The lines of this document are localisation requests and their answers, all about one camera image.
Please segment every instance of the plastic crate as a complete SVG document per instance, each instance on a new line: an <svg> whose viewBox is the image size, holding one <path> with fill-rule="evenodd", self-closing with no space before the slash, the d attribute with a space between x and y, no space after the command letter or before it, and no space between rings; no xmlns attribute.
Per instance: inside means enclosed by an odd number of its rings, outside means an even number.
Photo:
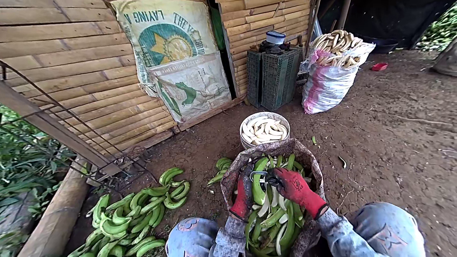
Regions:
<svg viewBox="0 0 457 257"><path fill-rule="evenodd" d="M301 48L282 55L262 54L261 105L263 107L272 112L292 101L301 59Z"/></svg>
<svg viewBox="0 0 457 257"><path fill-rule="evenodd" d="M261 81L262 81L262 54L254 51L248 51L247 55L247 73L248 73L248 100L256 108L260 106L261 100Z"/></svg>

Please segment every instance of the dirt floor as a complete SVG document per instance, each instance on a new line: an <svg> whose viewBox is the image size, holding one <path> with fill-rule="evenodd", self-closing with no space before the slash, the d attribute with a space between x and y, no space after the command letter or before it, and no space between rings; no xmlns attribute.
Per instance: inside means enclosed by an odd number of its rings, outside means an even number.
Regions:
<svg viewBox="0 0 457 257"><path fill-rule="evenodd" d="M431 256L455 256L457 79L429 71L434 57L419 51L372 54L338 106L307 115L297 87L294 100L277 113L289 121L291 137L316 156L327 200L337 213L347 214L371 201L393 203L417 217ZM389 66L374 72L372 61ZM206 183L216 173L219 157L233 159L243 150L239 125L259 111L263 109L242 103L149 149L148 167L156 178L178 166L186 172L176 180L191 181L187 203L168 211L156 231L189 216L225 223L220 186ZM311 142L313 136L318 145ZM348 162L346 169L338 156ZM151 183L148 173L130 177L122 182L122 193ZM96 198L88 198L83 213ZM91 231L90 219L81 215L67 250L82 244Z"/></svg>

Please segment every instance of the sleeve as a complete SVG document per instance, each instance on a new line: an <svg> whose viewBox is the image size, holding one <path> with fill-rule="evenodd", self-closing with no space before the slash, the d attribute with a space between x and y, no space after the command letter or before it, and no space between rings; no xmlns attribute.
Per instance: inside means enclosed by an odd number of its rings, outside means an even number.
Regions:
<svg viewBox="0 0 457 257"><path fill-rule="evenodd" d="M229 216L225 227L219 229L216 243L211 247L209 257L238 257L240 253L244 254L245 226L245 222Z"/></svg>
<svg viewBox="0 0 457 257"><path fill-rule="evenodd" d="M387 256L375 252L367 241L353 230L346 217L338 216L330 208L317 219L317 222L334 257Z"/></svg>

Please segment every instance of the red plastic object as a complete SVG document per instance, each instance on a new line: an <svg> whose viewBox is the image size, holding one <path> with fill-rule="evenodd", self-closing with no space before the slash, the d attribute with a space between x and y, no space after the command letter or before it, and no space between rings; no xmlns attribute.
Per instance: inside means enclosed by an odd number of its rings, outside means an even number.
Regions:
<svg viewBox="0 0 457 257"><path fill-rule="evenodd" d="M373 65L372 70L374 70L374 71L385 70L385 69L387 69L387 66L389 66L388 63L378 63L378 64Z"/></svg>

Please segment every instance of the gloved hand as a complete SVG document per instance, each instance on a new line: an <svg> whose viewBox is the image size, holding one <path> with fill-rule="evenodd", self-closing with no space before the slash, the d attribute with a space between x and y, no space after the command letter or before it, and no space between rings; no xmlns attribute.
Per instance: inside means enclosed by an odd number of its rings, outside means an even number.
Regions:
<svg viewBox="0 0 457 257"><path fill-rule="evenodd" d="M284 168L272 168L268 170L267 182L276 187L278 193L285 198L298 203L315 219L321 214L321 210L328 204L311 189L298 172Z"/></svg>
<svg viewBox="0 0 457 257"><path fill-rule="evenodd" d="M254 169L254 163L248 163L247 167L238 177L238 195L230 212L238 219L247 222L249 211L252 208L252 181L249 178Z"/></svg>

